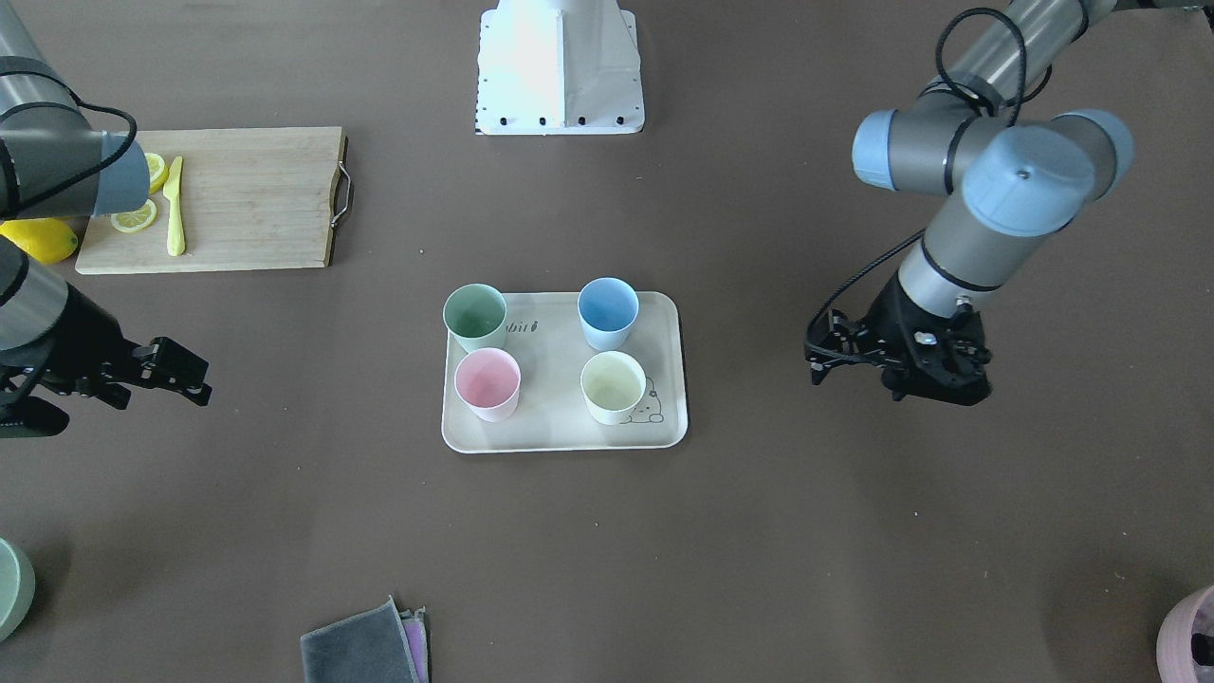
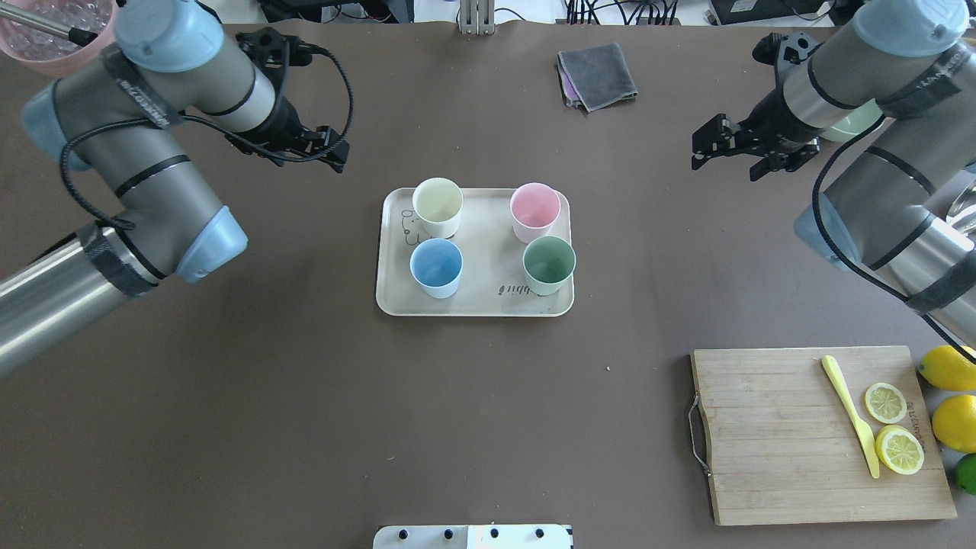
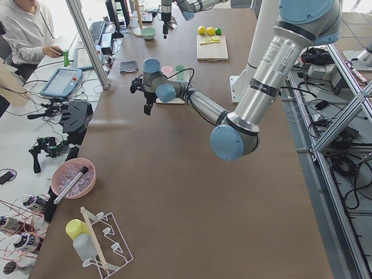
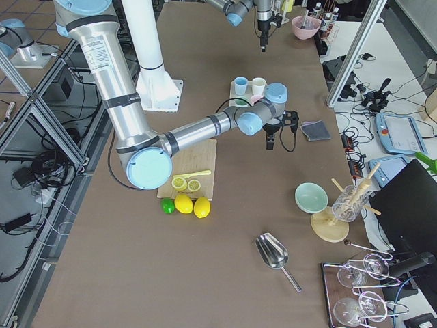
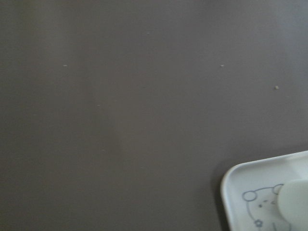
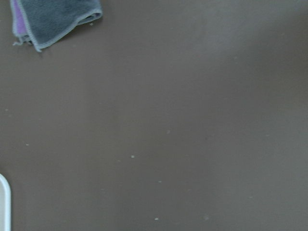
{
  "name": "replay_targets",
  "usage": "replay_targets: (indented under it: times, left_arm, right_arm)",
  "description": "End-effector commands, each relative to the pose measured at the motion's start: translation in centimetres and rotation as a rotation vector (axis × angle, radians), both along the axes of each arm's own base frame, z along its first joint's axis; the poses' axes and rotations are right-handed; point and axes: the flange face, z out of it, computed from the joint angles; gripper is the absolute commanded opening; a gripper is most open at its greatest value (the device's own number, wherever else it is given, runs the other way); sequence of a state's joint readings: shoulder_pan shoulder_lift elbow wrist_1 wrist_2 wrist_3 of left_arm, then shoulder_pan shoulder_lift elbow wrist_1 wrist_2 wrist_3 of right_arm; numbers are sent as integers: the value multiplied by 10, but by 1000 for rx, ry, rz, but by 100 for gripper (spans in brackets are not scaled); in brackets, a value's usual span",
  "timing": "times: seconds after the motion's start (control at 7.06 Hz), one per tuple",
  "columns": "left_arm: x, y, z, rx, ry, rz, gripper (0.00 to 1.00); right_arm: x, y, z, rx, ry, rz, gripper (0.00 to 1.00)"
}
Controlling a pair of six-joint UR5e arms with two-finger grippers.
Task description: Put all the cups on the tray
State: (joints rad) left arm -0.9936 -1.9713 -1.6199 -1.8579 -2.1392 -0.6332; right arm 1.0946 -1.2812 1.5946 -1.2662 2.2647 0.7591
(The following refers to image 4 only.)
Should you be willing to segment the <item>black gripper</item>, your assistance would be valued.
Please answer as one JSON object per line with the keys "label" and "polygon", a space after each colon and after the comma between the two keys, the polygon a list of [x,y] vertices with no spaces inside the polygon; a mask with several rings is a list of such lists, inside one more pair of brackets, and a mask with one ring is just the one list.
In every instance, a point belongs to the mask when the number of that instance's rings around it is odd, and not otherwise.
{"label": "black gripper", "polygon": [[283,114],[274,119],[273,123],[266,123],[263,126],[263,129],[266,132],[266,149],[273,150],[274,149],[274,134],[285,126],[289,126],[291,132],[296,135],[298,129],[298,112],[297,111],[287,111],[285,110]]}
{"label": "black gripper", "polygon": [[260,48],[262,52],[266,51],[267,39],[271,24],[276,27],[281,26],[282,16],[274,11],[256,11],[256,34],[260,39]]}

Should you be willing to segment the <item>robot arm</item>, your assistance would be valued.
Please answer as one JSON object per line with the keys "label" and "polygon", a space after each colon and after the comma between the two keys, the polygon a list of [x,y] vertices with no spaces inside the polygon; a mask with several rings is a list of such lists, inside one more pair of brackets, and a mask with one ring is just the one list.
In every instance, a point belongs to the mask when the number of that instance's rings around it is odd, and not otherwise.
{"label": "robot arm", "polygon": [[173,169],[171,157],[177,152],[233,128],[254,135],[283,117],[287,88],[271,83],[250,107],[231,106],[163,134],[153,131],[145,111],[168,109],[182,88],[165,70],[151,2],[124,1],[122,7],[139,62],[137,80],[131,76],[119,43],[119,21],[110,1],[55,2],[57,30],[81,46],[132,185],[156,189],[168,181]]}
{"label": "robot arm", "polygon": [[206,0],[218,11],[224,13],[227,21],[234,27],[237,27],[245,16],[254,8],[255,9],[255,35],[259,38],[259,45],[262,52],[266,51],[270,33],[270,28],[275,25],[280,28],[283,17],[280,12],[275,12],[272,8],[272,1],[267,0]]}

